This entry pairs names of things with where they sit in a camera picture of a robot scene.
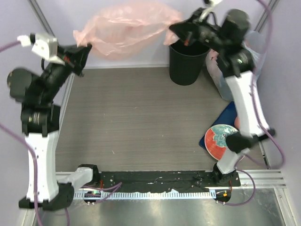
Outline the black plastic trash bin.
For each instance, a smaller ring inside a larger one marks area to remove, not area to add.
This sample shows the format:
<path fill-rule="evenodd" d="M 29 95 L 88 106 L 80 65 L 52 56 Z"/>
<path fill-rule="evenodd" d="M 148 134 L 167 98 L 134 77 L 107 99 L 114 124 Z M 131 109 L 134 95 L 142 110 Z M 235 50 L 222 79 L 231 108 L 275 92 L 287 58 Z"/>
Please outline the black plastic trash bin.
<path fill-rule="evenodd" d="M 185 46 L 180 40 L 169 46 L 169 76 L 181 86 L 193 84 L 205 63 L 209 48 L 200 42 Z"/>

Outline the pink plastic trash bag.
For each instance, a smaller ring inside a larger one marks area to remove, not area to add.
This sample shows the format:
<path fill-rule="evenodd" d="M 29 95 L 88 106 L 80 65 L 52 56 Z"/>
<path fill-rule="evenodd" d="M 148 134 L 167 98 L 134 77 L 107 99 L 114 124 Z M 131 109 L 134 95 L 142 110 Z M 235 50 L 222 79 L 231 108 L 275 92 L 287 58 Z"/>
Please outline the pink plastic trash bag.
<path fill-rule="evenodd" d="M 120 60 L 131 57 L 165 34 L 169 46 L 178 37 L 169 26 L 182 21 L 182 13 L 156 0 L 131 0 L 103 8 L 88 20 L 82 31 L 73 31 L 79 47 L 92 45 L 100 58 Z"/>

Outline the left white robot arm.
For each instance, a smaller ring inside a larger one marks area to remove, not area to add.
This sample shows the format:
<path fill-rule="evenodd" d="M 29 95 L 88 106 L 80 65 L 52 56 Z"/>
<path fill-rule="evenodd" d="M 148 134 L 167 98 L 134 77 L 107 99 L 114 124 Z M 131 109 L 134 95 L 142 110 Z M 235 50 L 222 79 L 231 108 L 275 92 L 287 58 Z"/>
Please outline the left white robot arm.
<path fill-rule="evenodd" d="M 47 211 L 68 208 L 74 193 L 88 185 L 99 185 L 98 167 L 81 164 L 62 180 L 56 179 L 55 150 L 60 129 L 61 107 L 53 100 L 71 74 L 82 76 L 92 46 L 58 48 L 62 63 L 49 63 L 41 75 L 18 67 L 7 78 L 10 96 L 21 103 L 22 141 L 33 162 L 29 165 L 27 194 L 19 201 L 22 209 L 41 207 Z"/>

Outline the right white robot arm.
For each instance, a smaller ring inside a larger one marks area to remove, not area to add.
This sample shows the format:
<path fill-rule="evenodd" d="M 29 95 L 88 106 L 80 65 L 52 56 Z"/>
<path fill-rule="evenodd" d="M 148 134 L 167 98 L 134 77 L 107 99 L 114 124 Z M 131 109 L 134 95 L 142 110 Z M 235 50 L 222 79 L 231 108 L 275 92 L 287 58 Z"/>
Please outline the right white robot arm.
<path fill-rule="evenodd" d="M 255 81 L 252 54 L 243 46 L 250 28 L 247 13 L 239 9 L 227 12 L 221 26 L 207 22 L 208 13 L 201 8 L 182 22 L 169 26 L 185 44 L 199 41 L 218 53 L 216 62 L 228 84 L 240 121 L 239 132 L 226 137 L 226 150 L 214 165 L 212 179 L 218 186 L 225 185 L 236 170 L 238 160 L 256 143 L 275 135 L 262 112 Z"/>

